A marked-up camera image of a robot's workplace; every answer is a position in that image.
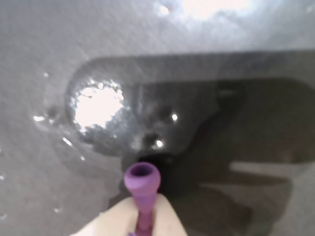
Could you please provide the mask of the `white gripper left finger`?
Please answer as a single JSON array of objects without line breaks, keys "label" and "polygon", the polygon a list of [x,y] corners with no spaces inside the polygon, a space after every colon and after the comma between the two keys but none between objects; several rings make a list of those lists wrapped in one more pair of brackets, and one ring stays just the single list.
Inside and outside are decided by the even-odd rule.
[{"label": "white gripper left finger", "polygon": [[132,197],[128,197],[85,225],[74,236],[126,236],[134,232],[138,209]]}]

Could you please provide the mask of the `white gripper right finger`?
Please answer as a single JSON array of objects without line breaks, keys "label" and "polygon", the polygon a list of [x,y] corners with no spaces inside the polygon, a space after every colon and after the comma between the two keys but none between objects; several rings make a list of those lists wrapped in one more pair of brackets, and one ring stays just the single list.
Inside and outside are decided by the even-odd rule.
[{"label": "white gripper right finger", "polygon": [[184,236],[185,228],[168,199],[157,195],[155,204],[155,217],[153,223],[153,236]]}]

